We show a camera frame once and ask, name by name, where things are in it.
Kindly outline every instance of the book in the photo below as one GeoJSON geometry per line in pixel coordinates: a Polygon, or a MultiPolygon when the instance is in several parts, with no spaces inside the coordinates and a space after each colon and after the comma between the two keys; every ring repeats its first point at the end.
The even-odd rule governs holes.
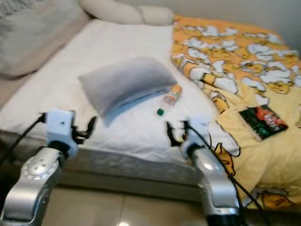
{"type": "Polygon", "coordinates": [[[267,105],[250,107],[240,111],[245,125],[258,141],[262,141],[288,128],[288,125],[267,105]]]}

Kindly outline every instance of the cartoon print blanket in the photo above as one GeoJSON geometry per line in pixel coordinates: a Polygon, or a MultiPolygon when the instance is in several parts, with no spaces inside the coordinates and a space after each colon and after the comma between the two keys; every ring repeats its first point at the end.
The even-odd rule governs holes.
{"type": "MultiPolygon", "coordinates": [[[[283,39],[255,26],[175,17],[174,65],[215,103],[212,149],[265,208],[301,204],[301,63],[283,39]],[[238,117],[268,104],[289,129],[257,141],[238,117]]],[[[245,205],[252,206],[241,193],[245,205]]]]}

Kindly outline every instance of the plastic bottle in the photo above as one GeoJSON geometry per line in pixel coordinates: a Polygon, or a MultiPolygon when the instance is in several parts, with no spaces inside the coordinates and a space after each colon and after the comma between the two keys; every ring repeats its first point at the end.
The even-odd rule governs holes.
{"type": "Polygon", "coordinates": [[[157,110],[157,114],[162,116],[168,108],[174,106],[177,100],[179,99],[181,93],[182,93],[182,87],[180,85],[172,86],[169,93],[167,93],[164,96],[161,106],[157,110]]]}

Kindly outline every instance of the tiled floor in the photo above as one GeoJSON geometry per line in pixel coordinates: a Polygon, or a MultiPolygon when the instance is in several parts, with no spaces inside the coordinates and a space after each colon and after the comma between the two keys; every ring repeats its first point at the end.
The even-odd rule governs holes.
{"type": "MultiPolygon", "coordinates": [[[[250,226],[262,226],[257,214],[250,226]]],[[[273,226],[299,226],[301,216],[272,216],[273,226]]],[[[197,204],[147,197],[57,188],[43,226],[206,226],[197,204]]]]}

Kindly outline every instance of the white bedsheet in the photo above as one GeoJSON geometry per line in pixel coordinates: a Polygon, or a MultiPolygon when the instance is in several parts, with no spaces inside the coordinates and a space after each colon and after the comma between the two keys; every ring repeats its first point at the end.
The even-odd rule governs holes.
{"type": "MultiPolygon", "coordinates": [[[[211,101],[169,60],[171,26],[120,25],[94,20],[66,47],[44,65],[0,111],[0,128],[21,133],[39,112],[59,108],[75,110],[76,124],[84,129],[96,111],[87,100],[78,76],[132,57],[151,56],[175,75],[183,93],[175,107],[163,117],[156,115],[162,94],[122,107],[106,121],[99,119],[87,148],[123,152],[149,161],[166,161],[169,141],[165,121],[179,125],[190,116],[214,117],[211,101]]],[[[31,137],[44,137],[39,125],[31,137]]]]}

